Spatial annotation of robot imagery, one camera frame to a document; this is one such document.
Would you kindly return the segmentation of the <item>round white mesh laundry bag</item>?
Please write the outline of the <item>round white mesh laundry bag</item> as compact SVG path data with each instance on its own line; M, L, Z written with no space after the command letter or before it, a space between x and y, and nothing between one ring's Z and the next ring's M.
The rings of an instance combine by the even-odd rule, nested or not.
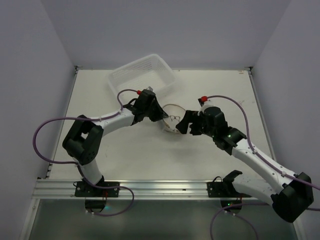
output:
M162 120L162 130L170 134L180 134L176 125L182 120L186 109L174 103L165 104L162 108L168 114L168 117Z

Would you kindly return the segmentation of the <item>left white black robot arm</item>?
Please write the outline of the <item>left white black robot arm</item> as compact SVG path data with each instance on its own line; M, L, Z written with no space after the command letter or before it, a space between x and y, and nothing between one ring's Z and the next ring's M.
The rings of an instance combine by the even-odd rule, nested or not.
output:
M104 180L96 162L103 137L118 129L133 126L144 118L158 122L169 117L153 91L144 89L135 92L138 97L127 104L121 103L120 110L116 112L96 118L78 116L62 142L67 154L75 160L82 178L90 185L97 186Z

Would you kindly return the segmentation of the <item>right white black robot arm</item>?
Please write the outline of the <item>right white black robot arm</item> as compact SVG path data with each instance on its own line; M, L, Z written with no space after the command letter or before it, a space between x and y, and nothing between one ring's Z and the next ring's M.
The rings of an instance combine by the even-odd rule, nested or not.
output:
M212 138L219 149L254 170L262 180L245 177L236 170L223 180L232 191L272 206L286 222L293 223L313 203L311 178L304 172L297 174L260 153L247 135L228 125L220 108L204 106L200 111L187 110L176 129L181 134Z

